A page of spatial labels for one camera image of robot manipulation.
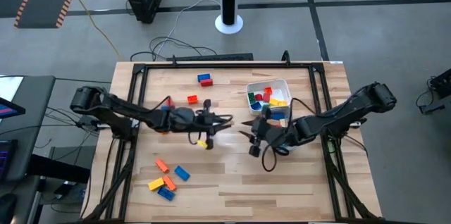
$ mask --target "wooden table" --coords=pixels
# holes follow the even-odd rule
[[[127,99],[132,67],[133,63],[117,64],[111,93]],[[326,62],[324,67],[332,104],[340,104],[350,95],[345,67],[341,63]],[[201,73],[210,73],[214,86],[200,87],[197,75]],[[172,96],[176,106],[188,106],[187,96],[196,94],[199,104],[190,107],[201,108],[203,100],[211,99],[213,112],[234,115],[234,126],[215,135],[214,149],[207,151],[198,145],[189,144],[186,134],[161,135],[142,125],[125,221],[334,220],[319,137],[312,143],[298,147],[289,156],[278,156],[276,169],[267,173],[261,167],[261,159],[247,153],[250,147],[248,139],[238,132],[250,132],[250,127],[241,125],[241,122],[253,119],[247,108],[246,84],[279,78],[287,80],[293,97],[304,100],[314,108],[309,74],[301,68],[150,70],[145,107],[155,106],[167,95]],[[321,91],[319,77],[316,77],[316,81]],[[295,104],[293,114],[299,117],[309,115],[310,112],[302,105]],[[363,142],[358,130],[351,129],[350,135]],[[101,132],[92,164],[92,191],[85,216],[101,198],[110,143],[111,131]],[[111,181],[117,146],[116,142],[108,163],[105,191]],[[380,216],[366,154],[346,139],[342,141],[342,152],[350,187],[371,212]],[[173,201],[166,201],[147,187],[147,183],[163,175],[155,165],[156,158],[162,158],[168,164],[170,176],[178,186]],[[267,165],[272,164],[272,154],[266,155],[266,161]],[[173,172],[177,165],[191,174],[187,182]],[[117,193],[113,216],[118,215],[121,192],[122,188]],[[338,194],[342,215],[345,216],[345,204],[339,186]]]

